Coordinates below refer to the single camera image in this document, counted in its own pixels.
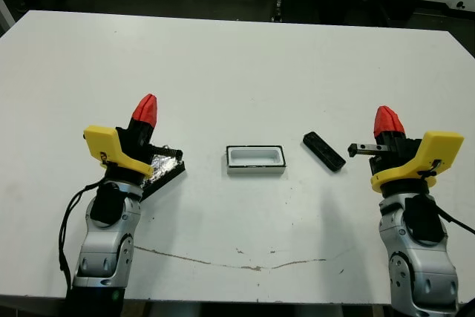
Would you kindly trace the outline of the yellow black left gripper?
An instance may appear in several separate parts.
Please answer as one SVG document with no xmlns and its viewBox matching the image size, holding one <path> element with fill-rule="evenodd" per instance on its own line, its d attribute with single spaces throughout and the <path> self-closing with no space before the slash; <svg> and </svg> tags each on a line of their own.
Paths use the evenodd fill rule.
<svg viewBox="0 0 475 317">
<path fill-rule="evenodd" d="M 83 137 L 105 177 L 129 183 L 164 183 L 183 172 L 183 153 L 150 144 L 157 124 L 157 98 L 146 94 L 131 116 L 128 130 L 90 125 Z"/>
</svg>

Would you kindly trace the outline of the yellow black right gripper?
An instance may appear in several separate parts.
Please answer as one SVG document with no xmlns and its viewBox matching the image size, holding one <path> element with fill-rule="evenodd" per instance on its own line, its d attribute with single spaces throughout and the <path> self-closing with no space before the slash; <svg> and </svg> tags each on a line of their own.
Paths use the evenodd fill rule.
<svg viewBox="0 0 475 317">
<path fill-rule="evenodd" d="M 422 180 L 428 187 L 436 184 L 436 176 L 448 170 L 463 144 L 461 134 L 428 131 L 422 139 L 409 139 L 398 114 L 389 106 L 379 106 L 373 135 L 376 144 L 352 143 L 349 155 L 370 157 L 373 191 L 382 193 L 388 183 Z"/>
</svg>

